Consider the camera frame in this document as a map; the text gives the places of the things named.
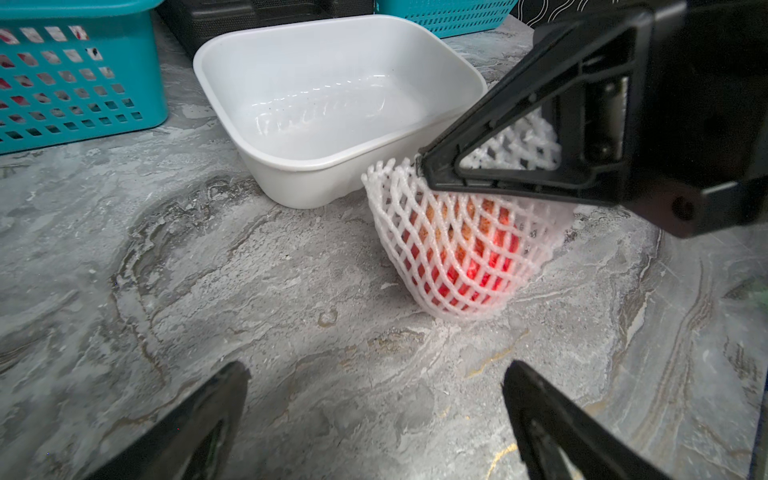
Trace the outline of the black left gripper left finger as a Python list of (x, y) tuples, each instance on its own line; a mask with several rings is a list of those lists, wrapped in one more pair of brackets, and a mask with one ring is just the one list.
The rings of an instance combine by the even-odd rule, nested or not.
[(219, 479), (236, 438), (250, 372), (233, 361), (90, 479)]

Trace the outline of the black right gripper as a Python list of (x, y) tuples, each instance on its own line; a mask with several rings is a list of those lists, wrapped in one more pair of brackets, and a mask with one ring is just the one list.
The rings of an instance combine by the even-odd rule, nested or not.
[(690, 1), (653, 61), (625, 205), (678, 238), (767, 219), (767, 4)]

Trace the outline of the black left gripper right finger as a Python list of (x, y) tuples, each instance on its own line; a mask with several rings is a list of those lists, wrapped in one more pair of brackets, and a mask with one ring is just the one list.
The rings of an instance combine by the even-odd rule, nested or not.
[(518, 451), (530, 479), (666, 479), (522, 360), (502, 383)]

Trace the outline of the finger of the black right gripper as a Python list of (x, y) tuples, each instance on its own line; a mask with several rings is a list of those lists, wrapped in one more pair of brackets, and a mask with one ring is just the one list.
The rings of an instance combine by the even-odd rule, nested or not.
[(616, 205), (641, 109), (654, 19), (647, 8), (551, 24), (530, 52), (417, 155), (435, 191)]

